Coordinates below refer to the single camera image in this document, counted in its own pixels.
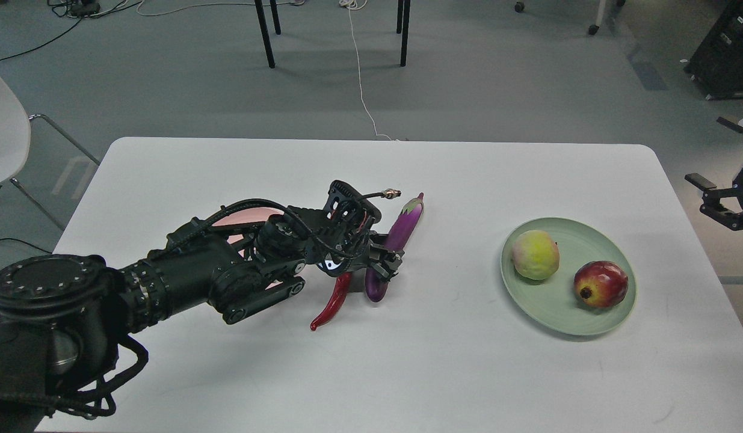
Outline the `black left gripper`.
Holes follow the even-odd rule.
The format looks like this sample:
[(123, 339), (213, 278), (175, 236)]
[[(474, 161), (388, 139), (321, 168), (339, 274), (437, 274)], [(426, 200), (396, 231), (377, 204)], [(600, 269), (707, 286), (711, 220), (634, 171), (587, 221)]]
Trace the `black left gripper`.
[(306, 263), (331, 277), (364, 264), (366, 278), (390, 282), (402, 264), (404, 244), (388, 234), (371, 233), (381, 220), (371, 203), (374, 198), (383, 198), (383, 191), (361, 194), (349, 183), (335, 180), (321, 209), (287, 206), (287, 224), (306, 243)]

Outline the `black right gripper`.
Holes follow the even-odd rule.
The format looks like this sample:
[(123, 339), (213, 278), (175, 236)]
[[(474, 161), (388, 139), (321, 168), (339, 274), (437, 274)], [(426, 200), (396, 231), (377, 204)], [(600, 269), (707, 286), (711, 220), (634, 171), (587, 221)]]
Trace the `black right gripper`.
[[(685, 180), (700, 190), (702, 195), (737, 195), (739, 205), (743, 210), (743, 166), (733, 178), (734, 188), (718, 188), (716, 184), (698, 173), (686, 174)], [(743, 211), (735, 213), (720, 203), (703, 203), (700, 206), (700, 212), (729, 230), (743, 230)]]

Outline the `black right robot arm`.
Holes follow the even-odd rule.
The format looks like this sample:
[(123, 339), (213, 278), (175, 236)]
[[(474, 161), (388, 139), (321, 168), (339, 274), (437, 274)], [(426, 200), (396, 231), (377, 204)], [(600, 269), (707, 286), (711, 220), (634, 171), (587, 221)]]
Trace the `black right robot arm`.
[[(732, 121), (720, 116), (716, 121), (743, 137), (743, 118), (740, 121)], [(685, 180), (701, 192), (702, 204), (699, 211), (702, 214), (729, 230), (743, 230), (743, 165), (729, 188), (718, 188), (716, 184), (698, 173), (685, 175)], [(737, 199), (741, 208), (739, 212), (728, 209), (721, 203), (722, 199), (728, 198)]]

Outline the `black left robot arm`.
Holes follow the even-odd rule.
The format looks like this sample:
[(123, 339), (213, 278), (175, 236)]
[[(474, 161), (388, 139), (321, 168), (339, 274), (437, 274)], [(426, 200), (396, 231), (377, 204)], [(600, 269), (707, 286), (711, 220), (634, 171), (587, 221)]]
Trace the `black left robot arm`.
[(167, 244), (122, 269), (98, 255), (52, 253), (0, 270), (0, 432), (33, 432), (60, 411), (96, 419), (149, 353), (133, 335), (206, 302), (232, 325), (300, 293), (313, 264), (339, 278), (365, 269), (377, 301), (398, 273), (401, 214), (377, 233), (371, 199), (335, 180), (321, 209), (246, 199), (193, 218)]

